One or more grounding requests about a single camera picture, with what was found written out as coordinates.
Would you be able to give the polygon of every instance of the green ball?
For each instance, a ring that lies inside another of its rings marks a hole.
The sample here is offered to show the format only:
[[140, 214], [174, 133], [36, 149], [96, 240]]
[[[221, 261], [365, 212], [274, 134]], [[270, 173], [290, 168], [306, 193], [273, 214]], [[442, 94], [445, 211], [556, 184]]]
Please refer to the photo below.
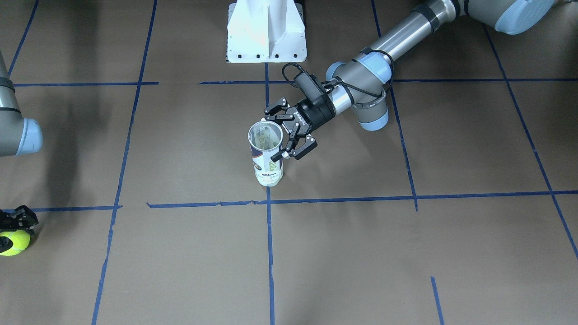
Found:
[[0, 232], [0, 237], [6, 237], [12, 242], [12, 247], [0, 253], [3, 256], [20, 254], [30, 244], [30, 234], [24, 230]]

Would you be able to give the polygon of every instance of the can label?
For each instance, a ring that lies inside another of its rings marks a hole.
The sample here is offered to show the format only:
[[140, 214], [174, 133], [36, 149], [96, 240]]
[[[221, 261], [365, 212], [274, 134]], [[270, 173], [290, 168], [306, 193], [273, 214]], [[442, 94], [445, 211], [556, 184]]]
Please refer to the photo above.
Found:
[[263, 186], [275, 186], [283, 176], [283, 159], [271, 160], [281, 150], [282, 140], [283, 131], [273, 122], [257, 122], [249, 129], [255, 176]]

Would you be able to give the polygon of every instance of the light blue joint cap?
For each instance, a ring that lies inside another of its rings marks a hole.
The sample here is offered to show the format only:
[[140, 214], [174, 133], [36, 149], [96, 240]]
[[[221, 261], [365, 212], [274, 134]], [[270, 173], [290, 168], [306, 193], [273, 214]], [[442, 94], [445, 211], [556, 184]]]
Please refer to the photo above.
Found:
[[359, 63], [381, 80], [381, 83], [385, 84], [391, 79], [390, 63], [383, 57], [383, 54], [371, 52], [359, 59]]
[[383, 128], [384, 126], [386, 126], [387, 122], [390, 119], [390, 116], [388, 114], [389, 111], [390, 110], [388, 109], [382, 117], [380, 117], [379, 119], [377, 119], [373, 122], [368, 122], [368, 123], [361, 123], [360, 122], [361, 127], [366, 129], [367, 131], [377, 131], [377, 130]]
[[20, 146], [15, 156], [38, 152], [42, 148], [42, 143], [42, 130], [38, 122], [33, 119], [24, 119], [22, 139], [20, 139]]
[[554, 0], [516, 0], [496, 22], [494, 29], [510, 35], [534, 26], [550, 10]]
[[338, 67], [341, 67], [344, 64], [345, 64], [345, 62], [343, 62], [343, 61], [337, 61], [336, 63], [333, 63], [332, 65], [330, 65], [329, 68], [327, 68], [327, 72], [325, 73], [325, 79], [326, 80], [333, 79], [333, 75], [335, 74], [335, 70], [337, 70]]

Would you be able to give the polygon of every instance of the open can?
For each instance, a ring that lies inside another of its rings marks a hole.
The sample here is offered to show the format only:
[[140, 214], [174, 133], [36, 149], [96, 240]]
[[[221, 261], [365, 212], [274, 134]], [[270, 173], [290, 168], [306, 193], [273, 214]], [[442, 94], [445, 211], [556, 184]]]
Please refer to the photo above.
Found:
[[283, 159], [271, 160], [271, 156], [281, 150], [282, 142], [283, 130], [276, 123], [259, 121], [249, 129], [253, 168], [263, 186], [275, 186], [283, 177]]

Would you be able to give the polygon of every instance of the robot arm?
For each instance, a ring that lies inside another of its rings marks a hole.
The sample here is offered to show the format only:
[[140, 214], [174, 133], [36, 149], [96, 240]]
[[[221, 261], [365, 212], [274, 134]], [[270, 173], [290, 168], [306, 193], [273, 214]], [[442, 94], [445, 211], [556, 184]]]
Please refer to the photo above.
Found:
[[[394, 62], [442, 24], [468, 15], [497, 31], [519, 34], [536, 24], [555, 0], [428, 0], [415, 7], [392, 30], [360, 51], [349, 62], [332, 64], [321, 82], [300, 65], [289, 63], [282, 73], [290, 85], [300, 88], [305, 98], [290, 106], [285, 98], [264, 110], [261, 120], [280, 124], [288, 142], [272, 157], [302, 158], [317, 146], [311, 132], [352, 108], [364, 129], [376, 131], [388, 121], [385, 101], [393, 81]], [[290, 81], [285, 69], [294, 66], [299, 74]], [[300, 139], [305, 143], [297, 147]]]
[[34, 153], [42, 147], [38, 122], [24, 119], [0, 52], [0, 157]]

